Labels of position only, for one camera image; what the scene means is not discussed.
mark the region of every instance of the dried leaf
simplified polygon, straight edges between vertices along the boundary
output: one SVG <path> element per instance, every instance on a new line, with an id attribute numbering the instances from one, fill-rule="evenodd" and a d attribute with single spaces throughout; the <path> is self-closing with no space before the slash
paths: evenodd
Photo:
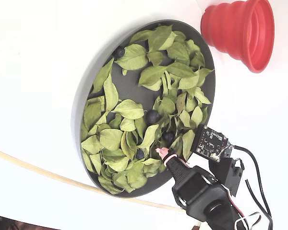
<path id="1" fill-rule="evenodd" d="M 156 84 L 163 76 L 166 66 L 149 66 L 141 72 L 139 86 L 152 86 Z"/>
<path id="2" fill-rule="evenodd" d="M 171 99 L 164 97 L 159 105 L 158 113 L 161 116 L 163 116 L 167 114 L 172 114 L 174 111 L 175 111 L 174 102 Z"/>
<path id="3" fill-rule="evenodd" d="M 182 136 L 182 154 L 184 159 L 187 161 L 191 156 L 191 147 L 194 141 L 195 134 L 193 130 L 189 130 Z"/>
<path id="4" fill-rule="evenodd" d="M 122 101 L 113 110 L 114 113 L 118 113 L 125 118 L 138 119 L 144 116 L 144 110 L 141 104 L 135 103 L 133 100 L 127 99 Z"/>
<path id="5" fill-rule="evenodd" d="M 111 128 L 118 129 L 120 127 L 122 116 L 120 114 L 115 114 L 115 118 L 109 122 Z"/>
<path id="6" fill-rule="evenodd" d="M 141 143 L 141 145 L 138 146 L 139 149 L 141 148 L 149 148 L 150 145 L 154 142 L 155 140 L 155 132 L 158 129 L 159 125 L 152 125 L 149 126 L 145 132 L 145 136 L 143 139 L 143 142 Z"/>
<path id="7" fill-rule="evenodd" d="M 90 155 L 90 159 L 94 165 L 94 168 L 96 169 L 96 172 L 98 173 L 98 175 L 100 175 L 100 171 L 101 171 L 100 153 L 95 154 L 95 155 Z"/>
<path id="8" fill-rule="evenodd" d="M 201 108 L 197 106 L 191 116 L 191 120 L 195 122 L 196 127 L 202 122 L 203 119 L 203 112 L 201 111 Z"/>
<path id="9" fill-rule="evenodd" d="M 179 62 L 174 62 L 167 67 L 167 71 L 180 78 L 190 78 L 194 76 L 192 69 Z"/>
<path id="10" fill-rule="evenodd" d="M 88 151 L 90 154 L 96 154 L 103 149 L 103 146 L 100 144 L 96 135 L 93 135 L 82 142 L 81 147 Z"/>
<path id="11" fill-rule="evenodd" d="M 186 109 L 186 95 L 187 93 L 184 92 L 177 97 L 176 108 L 178 111 L 178 115 L 180 115 L 181 112 Z"/>
<path id="12" fill-rule="evenodd" d="M 149 36 L 152 34 L 153 31 L 151 30 L 143 30 L 140 32 L 137 32 L 135 35 L 132 36 L 129 45 L 136 43 L 136 42 L 142 42 L 142 41 L 146 41 Z"/>
<path id="13" fill-rule="evenodd" d="M 108 150 L 118 150 L 122 134 L 123 132 L 118 129 L 104 129 L 100 132 L 100 144 Z"/>
<path id="14" fill-rule="evenodd" d="M 105 80 L 104 83 L 105 97 L 106 97 L 106 112 L 110 112 L 119 101 L 119 94 L 117 93 L 115 85 L 112 83 L 112 76 Z"/>
<path id="15" fill-rule="evenodd" d="M 114 59 L 112 58 L 104 67 L 100 69 L 100 71 L 97 73 L 97 76 L 93 82 L 93 91 L 92 93 L 99 92 L 103 85 L 105 80 L 108 78 L 109 73 L 111 73 L 112 70 L 112 64 Z"/>
<path id="16" fill-rule="evenodd" d="M 127 144 L 127 132 L 125 131 L 123 135 L 121 136 L 120 140 L 120 147 L 123 151 L 123 153 L 130 159 L 132 160 L 135 155 L 135 151 L 133 151 Z"/>
<path id="17" fill-rule="evenodd" d="M 146 49 L 138 44 L 127 46 L 125 47 L 124 56 L 115 61 L 115 63 L 126 70 L 140 69 L 148 63 Z"/>
<path id="18" fill-rule="evenodd" d="M 147 53 L 148 60 L 154 65 L 158 66 L 163 60 L 163 54 L 159 51 L 153 51 Z"/>
<path id="19" fill-rule="evenodd" d="M 112 182 L 104 178 L 103 176 L 98 177 L 99 183 L 106 190 L 108 190 L 112 195 L 121 193 L 122 191 L 113 186 Z"/>
<path id="20" fill-rule="evenodd" d="M 129 132 L 134 131 L 135 130 L 134 120 L 124 118 L 120 124 L 120 129 L 122 131 L 129 131 Z"/>
<path id="21" fill-rule="evenodd" d="M 143 139 L 144 138 L 143 134 L 144 134 L 144 131 L 146 130 L 146 127 L 147 127 L 143 117 L 136 119 L 134 121 L 134 124 L 135 124 L 136 131 L 138 132 L 140 138 Z"/>

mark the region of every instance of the dark berry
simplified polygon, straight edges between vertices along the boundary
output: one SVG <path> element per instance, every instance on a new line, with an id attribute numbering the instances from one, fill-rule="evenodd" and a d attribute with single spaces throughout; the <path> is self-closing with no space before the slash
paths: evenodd
<path id="1" fill-rule="evenodd" d="M 172 140 L 174 139 L 175 135 L 173 132 L 164 132 L 162 134 L 163 140 L 165 140 L 167 143 L 171 143 Z"/>
<path id="2" fill-rule="evenodd" d="M 112 56 L 115 58 L 115 59 L 119 59 L 121 57 L 123 57 L 125 54 L 125 49 L 124 47 L 117 47 L 114 52 L 112 53 Z"/>
<path id="3" fill-rule="evenodd" d="M 144 158 L 144 152 L 141 149 L 138 149 L 135 155 L 136 159 L 140 160 Z"/>
<path id="4" fill-rule="evenodd" d="M 148 125 L 157 123 L 160 120 L 160 115 L 157 110 L 150 110 L 146 113 L 146 122 Z"/>

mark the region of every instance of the red collapsible cup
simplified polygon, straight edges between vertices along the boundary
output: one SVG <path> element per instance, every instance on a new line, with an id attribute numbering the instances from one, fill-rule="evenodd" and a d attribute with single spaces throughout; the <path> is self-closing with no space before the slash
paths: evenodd
<path id="1" fill-rule="evenodd" d="M 262 72 L 274 44 L 274 18 L 268 0 L 235 1 L 209 6 L 202 17 L 206 42 L 241 60 L 250 71 Z"/>

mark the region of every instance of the white surface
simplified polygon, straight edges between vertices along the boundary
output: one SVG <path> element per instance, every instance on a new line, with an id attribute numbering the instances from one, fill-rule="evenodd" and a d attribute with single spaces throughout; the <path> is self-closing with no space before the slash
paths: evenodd
<path id="1" fill-rule="evenodd" d="M 216 2 L 223 1 L 0 1 L 0 150 L 93 185 L 78 158 L 71 132 L 75 92 L 91 60 L 121 31 L 150 21 L 177 19 L 200 30 L 201 13 Z M 288 228 L 288 222 L 282 222 L 288 220 L 288 1 L 270 2 L 276 24 L 275 47 L 264 72 L 252 74 L 240 61 L 211 48 L 216 96 L 209 126 L 256 155 L 275 229 L 279 229 Z M 243 159 L 258 195 L 254 167 L 245 155 Z M 207 163 L 193 156 L 191 164 L 204 167 Z M 19 192 L 7 194 L 9 184 Z M 170 189 L 173 184 L 170 181 L 141 199 L 175 205 Z M 245 214 L 258 210 L 244 183 L 237 198 Z M 116 223 L 119 229 L 125 223 L 120 218 L 135 218 L 135 210 L 142 216 L 153 216 L 151 224 L 143 224 L 152 229 L 158 229 L 156 216 L 165 216 L 160 209 L 105 199 L 0 160 L 2 216 L 60 229 L 72 229 L 80 218 L 84 228 L 94 223 L 93 218 L 109 222 L 100 214 L 101 203 L 117 210 L 117 219 L 110 224 Z M 67 219 L 72 227 L 64 223 Z M 192 221 L 182 216 L 174 220 L 178 219 Z M 266 222 L 257 229 L 266 229 Z"/>

